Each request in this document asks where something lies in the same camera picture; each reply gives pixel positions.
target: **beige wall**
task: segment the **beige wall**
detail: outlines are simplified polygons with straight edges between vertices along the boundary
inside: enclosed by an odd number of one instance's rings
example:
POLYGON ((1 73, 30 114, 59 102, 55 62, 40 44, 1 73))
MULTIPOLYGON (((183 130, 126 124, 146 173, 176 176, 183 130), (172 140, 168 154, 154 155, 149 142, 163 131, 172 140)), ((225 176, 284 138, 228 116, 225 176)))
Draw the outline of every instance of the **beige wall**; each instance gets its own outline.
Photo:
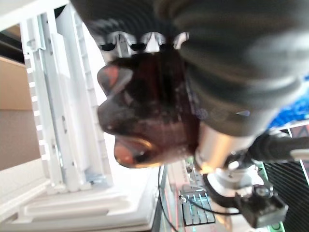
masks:
POLYGON ((0 57, 0 170, 39 157, 26 68, 0 57))
POLYGON ((0 57, 0 109, 32 110, 26 68, 0 57))

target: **dark red translucent object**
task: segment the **dark red translucent object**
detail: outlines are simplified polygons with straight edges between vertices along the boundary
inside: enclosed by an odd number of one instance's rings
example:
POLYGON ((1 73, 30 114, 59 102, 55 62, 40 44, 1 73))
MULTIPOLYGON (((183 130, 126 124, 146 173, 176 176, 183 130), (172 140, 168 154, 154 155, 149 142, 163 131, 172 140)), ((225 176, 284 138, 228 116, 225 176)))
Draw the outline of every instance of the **dark red translucent object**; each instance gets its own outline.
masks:
POLYGON ((107 95, 99 122, 115 135, 121 165, 159 166, 194 153, 199 121, 176 50, 119 58, 99 71, 98 81, 107 95))

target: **wire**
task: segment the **wire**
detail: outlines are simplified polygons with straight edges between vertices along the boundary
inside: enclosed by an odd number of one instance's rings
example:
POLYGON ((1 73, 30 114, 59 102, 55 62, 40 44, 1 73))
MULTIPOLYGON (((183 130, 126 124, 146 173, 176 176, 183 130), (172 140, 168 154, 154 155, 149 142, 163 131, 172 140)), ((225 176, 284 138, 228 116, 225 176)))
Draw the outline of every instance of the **wire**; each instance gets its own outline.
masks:
POLYGON ((159 171, 158 171, 158 190, 159 190, 159 197, 158 197, 158 199, 159 199, 159 201, 160 201, 160 205, 161 205, 161 208, 162 208, 163 215, 164 215, 166 221, 168 222, 168 224, 170 225, 170 227, 172 227, 173 230, 174 230, 175 232, 179 232, 179 231, 176 229, 176 227, 173 225, 173 223, 171 223, 171 221, 169 220, 169 218, 168 218, 168 216, 166 215, 166 212, 165 212, 165 210, 164 210, 164 208, 163 208, 163 204, 162 204, 162 194, 161 194, 162 186, 160 185, 160 176, 161 176, 161 167, 159 167, 159 171))
MULTIPOLYGON (((200 187, 200 186, 192 185, 191 187, 194 187, 194 188, 197 188, 197 189, 201 189, 201 190, 207 192, 206 189, 204 189, 203 187, 200 187)), ((190 200, 189 197, 186 198, 186 199, 187 199, 188 202, 190 202, 191 204, 195 205, 197 208, 200 208, 200 209, 202 209, 204 211, 207 211, 207 212, 210 212, 210 213, 213 213, 213 214, 224 215, 224 216, 234 216, 234 215, 240 215, 241 214, 241 212, 224 213, 224 212, 213 211, 211 209, 206 209, 203 206, 200 206, 199 204, 197 204, 194 201, 190 200)))

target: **black cable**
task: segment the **black cable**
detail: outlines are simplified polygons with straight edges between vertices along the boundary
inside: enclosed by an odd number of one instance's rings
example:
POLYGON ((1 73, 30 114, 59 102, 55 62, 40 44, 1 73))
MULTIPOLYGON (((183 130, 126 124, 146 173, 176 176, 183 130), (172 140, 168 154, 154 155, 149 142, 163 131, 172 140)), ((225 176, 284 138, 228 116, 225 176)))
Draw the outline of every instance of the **black cable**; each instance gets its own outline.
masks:
POLYGON ((200 206, 199 204, 195 203, 194 201, 190 200, 189 198, 186 198, 188 202, 190 202, 191 204, 195 205, 197 208, 200 208, 204 211, 213 213, 213 214, 219 214, 219 215, 224 215, 224 216, 233 216, 233 215, 240 215, 241 212, 237 212, 237 213, 224 213, 224 212, 217 212, 217 211, 213 211, 211 209, 206 209, 203 206, 200 206))
POLYGON ((168 224, 170 225, 170 227, 173 228, 173 230, 174 230, 175 232, 179 232, 179 231, 176 229, 176 227, 173 225, 173 223, 171 223, 171 221, 169 220, 169 218, 168 218, 168 216, 166 215, 166 212, 165 212, 165 210, 164 210, 164 208, 163 208, 162 198, 161 198, 162 195, 161 195, 161 191, 160 191, 160 189, 162 188, 162 186, 160 185, 160 175, 161 175, 161 167, 159 167, 159 171, 158 171, 158 190, 159 190, 159 197, 158 197, 158 200, 159 200, 159 202, 160 202, 160 205, 161 205, 161 208, 162 208, 162 211, 163 211, 163 215, 164 215, 166 221, 168 222, 168 224))

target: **blue fabric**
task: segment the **blue fabric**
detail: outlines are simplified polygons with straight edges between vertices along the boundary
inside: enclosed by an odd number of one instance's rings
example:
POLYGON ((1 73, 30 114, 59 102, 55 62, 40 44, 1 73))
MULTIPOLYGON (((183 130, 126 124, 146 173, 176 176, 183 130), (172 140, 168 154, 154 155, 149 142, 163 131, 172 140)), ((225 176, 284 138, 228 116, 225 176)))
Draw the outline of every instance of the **blue fabric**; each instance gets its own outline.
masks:
MULTIPOLYGON (((309 75, 305 77, 309 84, 309 75)), ((296 102, 284 107, 277 117, 270 123, 269 128, 282 127, 286 123, 301 121, 309 118, 309 85, 307 92, 296 102)))

